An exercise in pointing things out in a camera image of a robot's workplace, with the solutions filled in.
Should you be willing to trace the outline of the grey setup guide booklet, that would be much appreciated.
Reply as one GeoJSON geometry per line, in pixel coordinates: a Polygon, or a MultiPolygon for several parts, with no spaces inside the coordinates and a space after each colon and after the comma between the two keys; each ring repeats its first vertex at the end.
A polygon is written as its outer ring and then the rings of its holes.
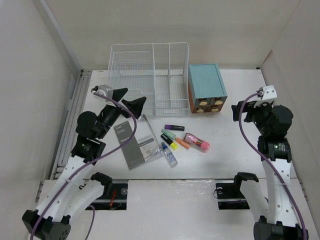
{"type": "MultiPolygon", "coordinates": [[[[134,126],[134,121],[129,119],[114,127],[115,135],[120,145],[130,138],[133,133],[134,126]]],[[[131,140],[121,148],[121,150],[129,170],[133,170],[145,162],[135,134],[131,140]]]]}

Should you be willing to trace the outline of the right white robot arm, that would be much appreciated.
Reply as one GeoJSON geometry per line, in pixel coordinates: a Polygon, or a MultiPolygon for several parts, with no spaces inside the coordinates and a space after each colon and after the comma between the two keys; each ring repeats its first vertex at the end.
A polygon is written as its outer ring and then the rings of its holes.
{"type": "Polygon", "coordinates": [[[256,240],[307,240],[309,233],[301,211],[289,190],[292,152],[286,138],[293,113],[272,103],[257,105],[257,101],[240,101],[231,107],[233,120],[254,123],[260,136],[254,150],[260,155],[266,176],[267,196],[253,173],[239,172],[232,183],[232,193],[245,197],[254,218],[253,237],[256,240]]]}

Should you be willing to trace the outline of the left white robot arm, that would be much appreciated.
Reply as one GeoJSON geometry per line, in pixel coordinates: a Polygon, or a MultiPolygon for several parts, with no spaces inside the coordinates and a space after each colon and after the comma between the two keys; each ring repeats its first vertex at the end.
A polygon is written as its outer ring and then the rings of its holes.
{"type": "Polygon", "coordinates": [[[135,128],[118,147],[104,153],[106,144],[102,139],[119,116],[136,121],[142,114],[147,98],[127,101],[123,99],[127,92],[127,88],[120,88],[107,97],[99,94],[97,88],[93,89],[93,95],[106,100],[107,104],[99,114],[84,111],[78,116],[76,143],[64,170],[45,199],[22,216],[30,239],[67,239],[75,218],[86,208],[94,209],[91,205],[94,200],[111,195],[113,180],[101,172],[93,174],[85,186],[81,184],[99,160],[120,150],[134,138],[135,128]]]}

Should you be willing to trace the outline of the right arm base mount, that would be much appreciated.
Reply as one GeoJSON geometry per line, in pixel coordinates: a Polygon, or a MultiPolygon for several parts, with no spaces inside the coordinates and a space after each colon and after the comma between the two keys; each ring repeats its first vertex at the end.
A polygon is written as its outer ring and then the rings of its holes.
{"type": "Polygon", "coordinates": [[[217,200],[219,210],[249,210],[244,195],[235,187],[234,182],[217,182],[213,197],[217,200]]]}

